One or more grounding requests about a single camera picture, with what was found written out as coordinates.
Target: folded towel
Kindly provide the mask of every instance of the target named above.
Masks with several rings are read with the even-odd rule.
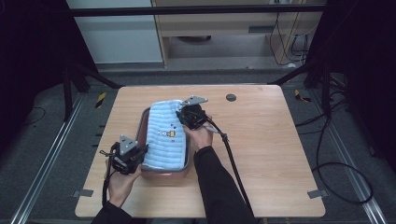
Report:
[[[180,170],[186,160],[186,134],[177,118],[181,100],[151,105],[148,115],[148,153],[143,165],[155,169]]]

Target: black pole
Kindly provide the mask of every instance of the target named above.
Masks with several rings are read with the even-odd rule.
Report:
[[[309,5],[235,5],[235,6],[196,6],[196,7],[116,7],[79,8],[70,10],[44,9],[43,13],[64,14],[72,17],[104,16],[143,16],[178,14],[225,14],[225,13],[268,13],[268,12],[318,12],[326,4]]]

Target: white cabinet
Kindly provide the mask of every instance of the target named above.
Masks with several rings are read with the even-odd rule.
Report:
[[[149,0],[67,0],[70,8],[151,7]],[[128,63],[162,63],[153,16],[76,17],[78,27],[100,68]]]

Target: metal bar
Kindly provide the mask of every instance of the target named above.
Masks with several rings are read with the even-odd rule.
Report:
[[[235,5],[235,6],[194,6],[194,7],[115,7],[76,8],[69,10],[47,10],[43,13],[64,14],[72,17],[143,16],[177,14],[224,14],[259,12],[318,12],[324,11],[326,4],[310,5]]]
[[[312,101],[317,106],[319,113],[320,114],[323,113],[323,110],[320,106],[320,96],[318,96],[318,93],[312,90],[308,90],[308,91],[312,96]],[[329,124],[328,129],[335,146],[335,151],[337,152],[337,155],[340,158],[341,162],[357,168],[355,162],[352,160],[351,156],[347,152],[347,147],[344,145],[342,138],[340,137],[335,125],[332,122]],[[361,177],[359,174],[355,172],[352,172],[350,169],[346,169],[346,173],[359,199],[365,200],[370,194],[370,190],[366,182],[364,181],[363,177]],[[366,211],[367,217],[370,219],[370,221],[373,224],[388,223],[384,217],[384,214],[381,211],[381,208],[376,202],[375,197],[373,197],[373,199],[370,202],[365,203],[363,205],[363,208]]]
[[[23,224],[26,222],[27,218],[29,217],[30,212],[33,209],[33,206],[35,205],[35,201],[37,200],[38,195],[43,189],[43,186],[47,180],[48,175],[50,174],[52,166],[55,163],[56,158],[58,157],[58,154],[62,149],[64,141],[67,135],[69,134],[70,129],[77,117],[83,98],[84,98],[84,94],[80,93],[74,105],[75,110],[71,114],[69,120],[64,122],[64,124],[61,127],[61,130],[58,132],[58,135],[56,136],[49,150],[49,153],[47,154],[46,159],[44,159],[43,164],[41,165],[37,175],[35,176],[35,180],[33,181],[31,187],[29,188],[25,197],[23,198],[22,203],[20,204],[14,216],[12,217],[11,219],[12,224],[17,224],[17,223]]]

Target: gray floor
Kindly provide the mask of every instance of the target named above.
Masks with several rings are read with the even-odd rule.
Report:
[[[266,83],[286,75],[291,68],[278,66],[272,57],[263,36],[212,36],[207,42],[186,41],[174,38],[166,68],[136,69],[104,76],[123,85],[183,85],[183,84],[228,84]],[[296,123],[319,114],[315,103],[296,100],[294,90],[299,89],[303,97],[314,98],[302,87],[304,76],[293,79],[283,86],[290,113]],[[58,158],[51,167],[48,179],[38,195],[29,216],[32,223],[85,223],[88,218],[76,217],[74,209],[77,198],[71,197],[76,189],[82,189],[90,169],[93,154],[100,141],[100,133],[106,125],[108,114],[117,95],[116,90],[90,79],[92,88],[83,94],[81,109],[67,136]],[[95,108],[98,95],[105,91],[106,98],[101,108]],[[334,101],[342,100],[335,95]],[[35,107],[27,118],[19,135],[8,150],[8,158],[0,165],[0,222],[8,223],[15,214],[23,197],[35,179],[43,160],[63,124],[63,88],[55,86],[39,93]],[[347,152],[359,168],[371,180],[375,189],[375,201],[388,223],[396,223],[396,174],[386,161],[369,154],[367,142],[361,134],[353,116],[342,105],[332,113],[332,124],[342,137]],[[323,120],[298,128],[299,133],[320,129]],[[301,134],[305,154],[311,167],[315,166],[318,133]],[[320,162],[341,161],[330,131],[323,136]],[[323,168],[328,183],[343,196],[358,200],[356,189],[344,168]],[[324,189],[315,174],[318,187]],[[375,223],[367,216],[367,207],[345,203],[330,195],[323,198],[327,213],[321,218],[291,218],[290,223]],[[287,223],[284,217],[269,217],[268,223]]]

